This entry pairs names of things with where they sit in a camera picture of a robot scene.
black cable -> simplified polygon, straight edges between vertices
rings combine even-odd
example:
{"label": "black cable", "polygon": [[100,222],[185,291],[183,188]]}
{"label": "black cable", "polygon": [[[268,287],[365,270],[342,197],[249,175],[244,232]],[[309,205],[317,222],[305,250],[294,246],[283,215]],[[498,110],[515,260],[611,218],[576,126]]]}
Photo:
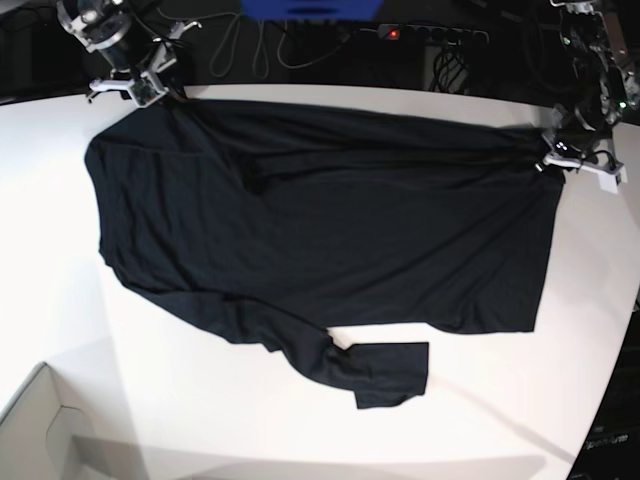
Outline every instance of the black cable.
{"label": "black cable", "polygon": [[551,83],[549,83],[547,80],[545,80],[545,78],[542,76],[542,70],[544,69],[545,65],[546,65],[546,53],[545,53],[545,46],[544,46],[544,36],[539,34],[539,40],[541,42],[540,45],[540,50],[542,52],[542,58],[541,58],[541,63],[539,65],[536,65],[533,57],[531,55],[531,44],[529,43],[529,26],[532,22],[535,22],[536,25],[538,25],[539,27],[539,22],[538,22],[538,16],[537,16],[537,10],[539,7],[539,4],[541,3],[542,0],[530,0],[531,3],[529,5],[529,10],[527,11],[527,14],[525,16],[524,21],[522,22],[522,27],[521,27],[521,31],[520,31],[520,36],[521,36],[521,41],[522,41],[522,50],[523,50],[523,55],[524,55],[524,59],[525,62],[527,64],[527,68],[529,69],[531,75],[533,75],[534,80],[543,88],[545,88],[546,90],[552,92],[552,93],[556,93],[556,94],[566,94],[566,93],[571,93],[575,90],[574,86],[558,86],[558,85],[552,85]]}
{"label": "black cable", "polygon": [[447,93],[451,93],[451,87],[453,87],[453,84],[456,83],[456,80],[460,78],[460,75],[462,75],[462,72],[464,71],[465,71],[464,65],[460,64],[458,71],[453,76],[453,78],[447,83],[447,86],[445,87],[447,89]]}
{"label": "black cable", "polygon": [[299,40],[298,37],[293,35],[291,32],[289,32],[289,30],[284,28],[278,22],[274,22],[273,20],[269,20],[267,23],[269,23],[269,25],[272,25],[272,26],[276,27],[278,30],[280,30],[282,33],[284,33],[287,37],[289,37],[293,41],[293,43],[295,43],[297,46],[300,46],[300,42],[298,41]]}
{"label": "black cable", "polygon": [[444,55],[444,50],[441,50],[433,59],[433,78],[431,79],[431,84],[429,85],[430,92],[435,92],[436,87],[438,86],[438,78],[440,76],[440,61],[442,60]]}
{"label": "black cable", "polygon": [[609,160],[609,165],[610,166],[615,166],[616,163],[618,163],[616,157],[613,156],[613,154],[608,151],[608,150],[598,150],[596,152],[590,153],[589,155],[587,155],[586,157],[584,157],[582,159],[582,163],[589,161],[589,159],[591,158],[598,158],[598,155],[606,155],[607,159]]}
{"label": "black cable", "polygon": [[[221,12],[221,13],[212,13],[207,15],[198,15],[193,17],[177,17],[173,15],[168,15],[164,13],[160,7],[156,8],[158,14],[166,18],[167,20],[174,21],[213,21],[219,20],[222,18],[231,18],[227,29],[222,37],[222,40],[218,43],[217,48],[214,50],[211,58],[209,59],[209,73],[215,78],[224,78],[226,77],[231,69],[233,68],[236,47],[238,46],[238,38],[240,37],[240,27],[242,20],[246,17],[243,13],[237,12]],[[253,75],[259,80],[266,80],[269,77],[269,72],[271,70],[271,65],[269,62],[269,55],[267,54],[267,47],[265,41],[265,21],[258,20],[258,43],[256,45],[256,50],[253,55],[252,69]],[[230,50],[229,60],[224,65],[223,68],[217,69],[216,65],[219,63],[220,58],[222,58],[223,53],[226,49]],[[262,60],[262,64],[264,66],[263,70],[260,71],[259,64],[260,60]]]}
{"label": "black cable", "polygon": [[[284,30],[288,30],[287,29],[287,21],[286,20],[284,21]],[[298,65],[290,65],[290,64],[286,63],[282,59],[282,46],[284,45],[284,40],[287,37],[287,34],[283,33],[282,34],[282,38],[280,38],[280,42],[278,43],[278,48],[276,50],[276,57],[278,58],[278,62],[280,63],[280,65],[282,65],[287,70],[301,70],[303,68],[308,68],[308,67],[311,67],[313,65],[316,65],[316,64],[318,64],[320,62],[325,61],[327,58],[330,58],[330,57],[334,56],[336,53],[338,53],[340,50],[342,50],[342,48],[347,43],[349,43],[351,41],[351,39],[354,38],[354,36],[355,36],[354,33],[350,33],[349,36],[347,37],[347,39],[343,40],[340,44],[338,44],[338,46],[336,46],[332,50],[328,51],[327,53],[325,53],[323,55],[320,55],[317,58],[314,58],[313,60],[309,60],[307,62],[300,63]]]}
{"label": "black cable", "polygon": [[469,85],[472,83],[472,77],[471,77],[471,73],[469,73],[464,80],[462,80],[462,83],[460,84],[460,86],[458,87],[458,89],[453,92],[455,95],[464,95],[464,92],[467,90],[467,88],[469,88]]}
{"label": "black cable", "polygon": [[453,62],[453,58],[449,56],[448,52],[441,52],[442,55],[440,58],[437,58],[437,63],[434,62],[434,70],[433,70],[433,78],[435,88],[434,92],[440,91],[444,92],[444,85],[442,84],[443,74],[445,69],[449,67],[451,62]]}
{"label": "black cable", "polygon": [[160,5],[162,5],[163,2],[164,0],[151,0],[150,2],[147,2],[142,6],[137,6],[136,12],[138,13],[138,15],[146,15],[150,13],[152,10],[160,8]]}
{"label": "black cable", "polygon": [[596,142],[600,139],[599,138],[600,134],[604,131],[605,128],[607,128],[607,126],[609,126],[611,130],[613,130],[622,121],[622,118],[618,117],[616,121],[613,123],[613,125],[609,125],[607,123],[607,117],[611,114],[611,111],[612,111],[612,106],[609,107],[609,111],[607,112],[606,115],[604,115],[604,117],[600,121],[600,124],[598,125],[598,128],[595,129],[595,131],[593,132],[593,135],[591,135],[591,138],[585,144],[585,147],[582,149],[581,153],[588,152],[593,148]]}
{"label": "black cable", "polygon": [[455,57],[451,54],[451,51],[447,51],[446,56],[448,57],[448,60],[445,66],[441,70],[442,77],[438,79],[438,88],[442,93],[447,93],[446,85],[448,85],[449,83],[449,75],[451,74],[451,67],[455,61]]}
{"label": "black cable", "polygon": [[142,20],[142,18],[140,17],[140,15],[138,15],[138,12],[136,12],[136,10],[135,10],[135,8],[133,8],[133,6],[130,5],[129,9],[131,10],[131,14],[133,15],[133,17],[138,21],[138,23],[142,26],[142,28],[144,28],[151,35],[154,35],[156,38],[159,38],[162,41],[162,43],[164,43],[165,47],[167,47],[167,48],[169,46],[175,46],[175,47],[179,47],[179,48],[188,48],[189,47],[189,44],[186,43],[185,41],[180,40],[180,39],[169,38],[166,35],[163,35],[162,33],[158,32],[153,27],[151,27],[151,25],[149,25],[147,22]]}

blue object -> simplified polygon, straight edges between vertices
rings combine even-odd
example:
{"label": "blue object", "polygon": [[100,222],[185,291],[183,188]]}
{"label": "blue object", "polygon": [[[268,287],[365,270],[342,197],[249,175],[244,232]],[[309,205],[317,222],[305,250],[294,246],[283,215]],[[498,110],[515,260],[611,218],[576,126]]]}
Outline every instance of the blue object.
{"label": "blue object", "polygon": [[258,20],[371,20],[383,0],[242,0]]}

power strip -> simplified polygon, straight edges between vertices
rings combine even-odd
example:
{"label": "power strip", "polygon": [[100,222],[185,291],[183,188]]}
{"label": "power strip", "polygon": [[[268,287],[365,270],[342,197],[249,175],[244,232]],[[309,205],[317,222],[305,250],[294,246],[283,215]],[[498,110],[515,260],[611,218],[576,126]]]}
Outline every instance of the power strip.
{"label": "power strip", "polygon": [[380,24],[378,26],[378,37],[381,40],[403,40],[434,46],[446,44],[452,47],[486,47],[490,42],[489,33],[484,30],[429,25],[398,25],[393,23]]}

white tabletop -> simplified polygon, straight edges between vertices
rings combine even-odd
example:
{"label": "white tabletop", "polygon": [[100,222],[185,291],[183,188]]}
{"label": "white tabletop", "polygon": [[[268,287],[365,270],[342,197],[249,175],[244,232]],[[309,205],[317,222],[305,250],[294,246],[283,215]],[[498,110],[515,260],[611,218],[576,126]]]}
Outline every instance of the white tabletop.
{"label": "white tabletop", "polygon": [[[401,90],[247,85],[196,94],[492,126],[548,116]],[[416,324],[333,331],[340,345],[431,344],[424,397],[358,411],[352,393],[307,380],[280,353],[232,346],[176,320],[103,265],[83,156],[92,136],[131,110],[117,95],[91,106],[68,97],[0,108],[0,364],[44,356],[63,401],[85,409],[107,445],[138,450],[154,480],[567,477],[640,285],[640,128],[616,130],[630,176],[619,195],[588,174],[567,176],[534,333],[461,336]]]}

black long-sleeve shirt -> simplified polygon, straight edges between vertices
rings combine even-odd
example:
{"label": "black long-sleeve shirt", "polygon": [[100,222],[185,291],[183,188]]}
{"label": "black long-sleeve shirt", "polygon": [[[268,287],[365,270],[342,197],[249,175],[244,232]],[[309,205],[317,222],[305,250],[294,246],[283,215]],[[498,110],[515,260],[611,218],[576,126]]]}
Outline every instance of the black long-sleeve shirt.
{"label": "black long-sleeve shirt", "polygon": [[122,284],[231,343],[282,351],[358,407],[424,393],[428,344],[327,328],[528,332],[562,173],[535,129],[254,102],[138,110],[86,163]]}

